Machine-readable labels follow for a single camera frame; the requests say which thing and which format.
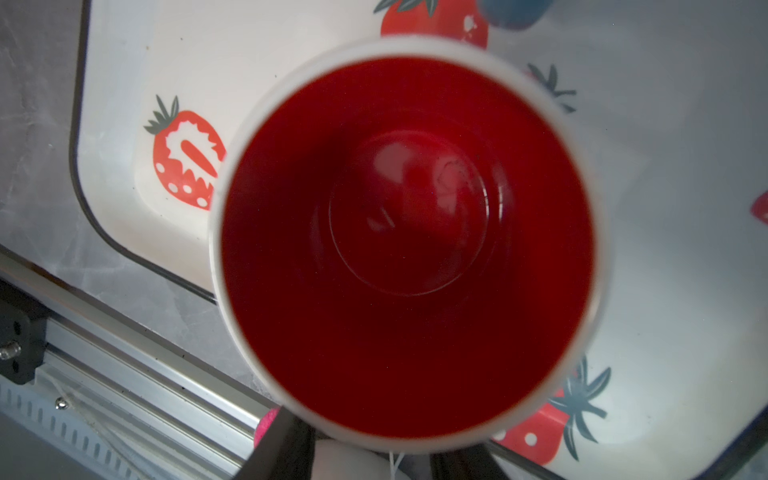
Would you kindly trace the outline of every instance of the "metal bolt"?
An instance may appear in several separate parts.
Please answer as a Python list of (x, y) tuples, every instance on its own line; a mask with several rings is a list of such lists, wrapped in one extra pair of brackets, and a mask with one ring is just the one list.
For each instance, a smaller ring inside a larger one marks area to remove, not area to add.
[(14, 341), (10, 341), (0, 346), (0, 360), (10, 360), (22, 354), (22, 346)]

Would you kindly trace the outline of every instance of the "tray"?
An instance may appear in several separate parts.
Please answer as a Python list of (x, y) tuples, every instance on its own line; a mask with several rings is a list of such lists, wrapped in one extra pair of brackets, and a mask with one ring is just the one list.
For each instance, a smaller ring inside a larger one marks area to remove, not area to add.
[[(287, 72), (397, 27), (397, 15), (483, 46), (474, 2), (436, 2), (437, 19), (458, 9), (458, 29), (425, 20), (426, 3), (94, 0), (71, 158), (89, 220), (212, 300), (207, 195), (240, 120)], [(716, 478), (765, 440), (768, 65), (755, 35), (768, 35), (768, 12), (721, 3), (559, 2), (527, 31), (488, 29), (487, 49), (570, 112), (611, 216), (614, 272), (587, 362), (495, 437), (539, 475)], [(179, 118), (168, 140), (163, 126)], [(157, 152), (158, 135), (174, 152)], [(174, 176), (169, 158), (183, 155), (187, 175)]]

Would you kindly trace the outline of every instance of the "strawberry illustration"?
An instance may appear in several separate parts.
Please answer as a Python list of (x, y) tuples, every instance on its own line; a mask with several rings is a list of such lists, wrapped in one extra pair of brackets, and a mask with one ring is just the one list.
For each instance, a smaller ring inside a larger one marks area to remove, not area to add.
[(494, 440), (539, 465), (546, 465), (557, 455), (562, 437), (568, 453), (578, 461), (574, 427), (585, 439), (597, 443), (584, 422), (584, 413), (589, 412), (602, 419), (607, 416), (603, 409), (589, 401), (600, 395), (610, 380), (611, 369), (607, 368), (595, 380), (588, 382), (587, 357), (583, 357), (576, 372), (566, 379), (563, 389), (523, 423), (495, 435)]
[(488, 23), (475, 0), (381, 0), (373, 13), (385, 8), (382, 36), (420, 33), (488, 46)]
[(750, 211), (756, 219), (768, 225), (768, 191), (755, 200)]
[(165, 190), (193, 207), (210, 209), (214, 182), (227, 153), (216, 130), (193, 111), (179, 111), (174, 97), (170, 113), (159, 95), (156, 120), (144, 128), (154, 135), (152, 160)]
[[(531, 71), (531, 76), (535, 78), (540, 84), (544, 86), (553, 97), (561, 97), (563, 95), (576, 95), (576, 90), (558, 90), (558, 70), (554, 65), (549, 65), (549, 76), (545, 77), (541, 70), (536, 65), (528, 64), (528, 69)], [(571, 114), (576, 111), (575, 108), (569, 104), (561, 102), (560, 105), (565, 110), (565, 113)]]

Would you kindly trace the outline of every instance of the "mug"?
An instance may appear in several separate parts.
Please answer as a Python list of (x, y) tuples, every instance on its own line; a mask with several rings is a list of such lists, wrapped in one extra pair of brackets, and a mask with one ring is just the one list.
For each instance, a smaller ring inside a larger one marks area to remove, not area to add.
[(524, 420), (594, 332), (606, 239), (560, 107), (484, 51), (402, 36), (293, 72), (252, 110), (210, 218), (215, 292), (283, 404), (378, 451)]

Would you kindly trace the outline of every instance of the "black plastic mount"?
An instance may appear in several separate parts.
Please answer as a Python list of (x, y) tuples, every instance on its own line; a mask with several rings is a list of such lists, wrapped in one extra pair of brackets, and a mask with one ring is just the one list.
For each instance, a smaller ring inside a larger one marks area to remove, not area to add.
[(35, 378), (50, 315), (37, 300), (0, 280), (0, 356), (11, 356), (0, 359), (0, 375), (18, 385)]

